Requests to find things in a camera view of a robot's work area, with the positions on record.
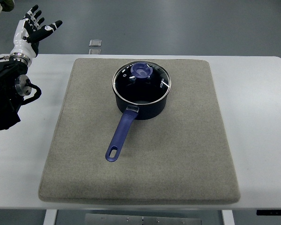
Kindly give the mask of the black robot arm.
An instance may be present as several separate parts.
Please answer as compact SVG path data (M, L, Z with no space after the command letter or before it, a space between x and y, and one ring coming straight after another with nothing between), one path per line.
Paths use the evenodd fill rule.
M41 89L27 76L28 60L21 56L0 57L0 130L20 122L21 106L40 98Z

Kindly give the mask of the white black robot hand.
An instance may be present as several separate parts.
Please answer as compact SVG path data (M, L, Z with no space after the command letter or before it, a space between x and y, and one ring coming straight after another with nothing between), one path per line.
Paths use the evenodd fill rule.
M11 57L21 57L31 62L38 55L39 42L52 35L63 23L57 20L49 25L42 25L44 18L40 17L41 14L42 11L38 9L38 5L35 5L19 21Z

